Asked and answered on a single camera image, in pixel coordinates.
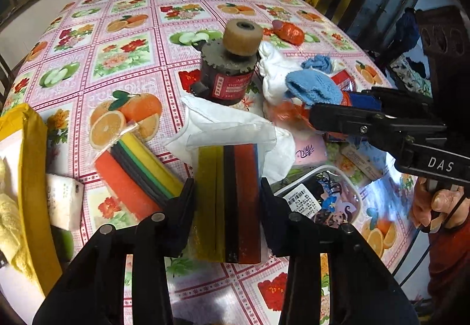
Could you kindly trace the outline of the person right hand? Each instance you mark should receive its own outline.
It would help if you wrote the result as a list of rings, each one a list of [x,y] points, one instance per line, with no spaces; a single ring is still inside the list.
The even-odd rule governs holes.
[[[419,177],[414,186],[413,204],[409,217],[413,225],[418,228],[421,225],[427,227],[432,220],[431,211],[435,211],[445,220],[450,216],[453,208],[463,199],[458,209],[451,215],[445,228],[452,229],[462,225],[469,216],[469,198],[465,196],[464,188],[458,187],[455,191],[442,189],[430,193],[426,189],[427,179]]]

